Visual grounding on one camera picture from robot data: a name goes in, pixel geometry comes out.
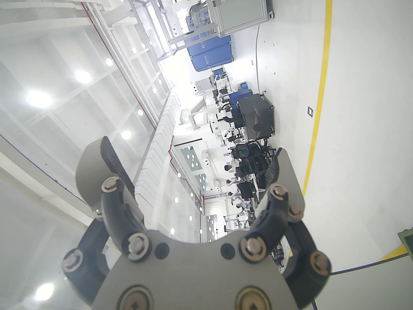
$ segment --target blue cabinet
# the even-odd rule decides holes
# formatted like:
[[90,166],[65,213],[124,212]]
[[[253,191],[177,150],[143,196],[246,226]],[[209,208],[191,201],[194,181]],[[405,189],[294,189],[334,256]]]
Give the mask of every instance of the blue cabinet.
[[196,71],[232,62],[231,36],[213,37],[188,47],[188,53]]
[[[202,18],[207,18],[208,13],[199,13],[199,17],[197,20],[199,24],[195,27],[194,21],[191,19],[190,16],[187,16],[186,22],[190,31],[193,31],[199,27],[203,27],[207,25],[206,22],[203,22]],[[185,40],[185,43],[190,43],[192,41],[196,41],[202,39],[203,37],[207,37],[211,35],[213,31],[205,31],[199,35],[195,35],[188,40]],[[197,43],[188,47],[188,53],[191,58],[192,64],[194,65],[195,71],[204,71],[209,68],[213,68],[219,65],[224,65],[229,62],[232,62],[232,49],[231,49],[231,36],[228,35],[226,37],[213,37],[212,39],[208,39],[202,41],[201,43]]]

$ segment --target white floor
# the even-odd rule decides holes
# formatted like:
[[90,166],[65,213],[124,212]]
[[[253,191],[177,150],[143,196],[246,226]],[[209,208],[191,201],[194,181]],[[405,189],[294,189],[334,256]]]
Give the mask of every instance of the white floor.
[[[413,0],[333,0],[329,65],[304,221],[340,270],[379,260],[413,226]],[[233,35],[233,82],[267,91],[274,141],[308,164],[326,0],[273,0],[275,20]]]

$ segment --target ceiling light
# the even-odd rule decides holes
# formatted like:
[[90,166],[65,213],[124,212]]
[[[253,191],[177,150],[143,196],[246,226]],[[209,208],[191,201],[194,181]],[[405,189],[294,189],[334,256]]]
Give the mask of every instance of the ceiling light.
[[53,284],[47,283],[41,285],[37,291],[34,298],[37,301],[47,301],[53,294]]
[[79,70],[75,73],[76,79],[82,83],[82,84],[87,84],[90,83],[90,74],[88,74],[88,72]]
[[132,137],[132,134],[130,133],[130,131],[127,130],[127,131],[122,132],[122,137],[124,139],[130,139]]
[[47,108],[52,104],[52,99],[47,93],[31,91],[27,96],[27,102],[37,108]]

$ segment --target blue machine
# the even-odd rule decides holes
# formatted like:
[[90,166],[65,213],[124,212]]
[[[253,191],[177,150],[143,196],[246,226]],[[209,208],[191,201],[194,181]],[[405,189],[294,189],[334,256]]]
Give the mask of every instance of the blue machine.
[[[201,11],[199,17],[197,15],[198,22],[200,18],[208,19],[208,12]],[[198,26],[194,26],[194,21],[191,16],[187,16],[186,22],[189,30],[193,31],[196,28],[207,25],[206,22],[199,22]],[[212,31],[206,31],[199,35],[193,36],[186,40],[186,43],[190,43],[194,40],[202,39],[212,34]],[[208,68],[213,68],[219,65],[224,65],[232,62],[232,48],[231,48],[231,36],[226,37],[213,37],[211,39],[202,41],[188,47],[188,53],[194,65],[195,71],[204,71]]]
[[240,90],[240,91],[236,91],[236,92],[231,93],[229,95],[229,98],[230,98],[231,104],[233,105],[233,109],[238,108],[238,106],[237,106],[238,99],[247,97],[249,95],[252,95],[252,92],[251,92],[251,90],[248,90],[248,89]]

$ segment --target person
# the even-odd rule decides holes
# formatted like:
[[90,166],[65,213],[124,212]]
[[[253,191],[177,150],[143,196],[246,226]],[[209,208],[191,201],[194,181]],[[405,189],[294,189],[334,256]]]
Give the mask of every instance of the person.
[[231,170],[232,168],[237,168],[239,167],[239,160],[238,159],[232,159],[230,164],[226,164],[224,166],[225,171]]
[[242,210],[244,210],[245,208],[250,208],[251,206],[251,201],[240,201],[239,203],[237,203],[237,208],[242,208]]

